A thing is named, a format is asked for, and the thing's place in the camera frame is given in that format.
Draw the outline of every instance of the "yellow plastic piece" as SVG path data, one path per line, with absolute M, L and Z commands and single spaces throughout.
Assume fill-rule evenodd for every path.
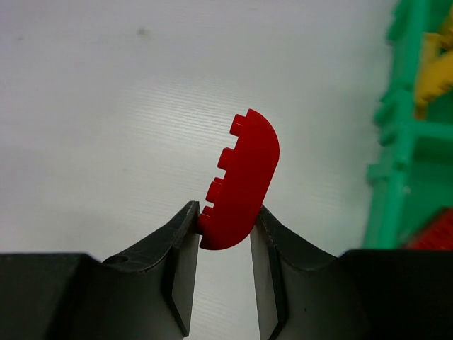
M 432 63 L 436 61 L 439 55 L 441 39 L 442 36 L 438 33 L 425 33 L 423 36 L 420 71 L 415 89 L 415 118 L 419 120 L 426 119 L 426 106 L 429 102 L 429 96 L 426 97 L 425 92 L 432 92 L 429 91 L 429 88 L 427 89 L 426 79 L 429 78 L 427 74 L 430 72 Z
M 450 7 L 448 16 L 445 18 L 440 30 L 442 36 L 440 40 L 440 47 L 445 50 L 453 48 L 453 6 Z
M 417 106 L 426 106 L 453 86 L 453 51 L 446 52 L 427 64 L 418 79 L 415 95 Z

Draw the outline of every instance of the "white background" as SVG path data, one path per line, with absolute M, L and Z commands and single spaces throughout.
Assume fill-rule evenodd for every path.
M 358 247 L 393 0 L 2 0 L 0 250 L 99 259 L 203 202 L 236 113 L 280 139 L 265 199 Z M 250 244 L 201 251 L 190 339 L 258 339 Z

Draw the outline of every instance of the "black plastic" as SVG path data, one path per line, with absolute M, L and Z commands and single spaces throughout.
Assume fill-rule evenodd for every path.
M 86 254 L 0 256 L 1 340 L 176 340 L 188 335 L 198 202 L 99 263 Z
M 453 339 L 453 252 L 336 258 L 264 207 L 251 245 L 261 340 Z

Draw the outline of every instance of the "red plastic piece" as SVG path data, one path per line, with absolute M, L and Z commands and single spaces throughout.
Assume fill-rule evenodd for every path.
M 443 210 L 406 248 L 453 250 L 453 209 Z
M 230 133 L 239 138 L 220 156 L 225 176 L 216 177 L 206 195 L 214 207 L 206 206 L 198 219 L 203 249 L 226 249 L 251 233 L 280 156 L 272 125 L 254 110 L 236 115 Z

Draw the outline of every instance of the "red plastic part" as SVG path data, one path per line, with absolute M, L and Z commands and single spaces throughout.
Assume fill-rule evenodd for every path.
M 453 209 L 442 211 L 418 236 L 406 245 L 416 250 L 453 250 Z
M 206 206 L 198 219 L 203 249 L 226 249 L 251 233 L 280 156 L 272 125 L 254 110 L 236 115 L 230 133 L 239 138 L 220 156 L 225 176 L 216 177 L 206 195 L 214 207 Z

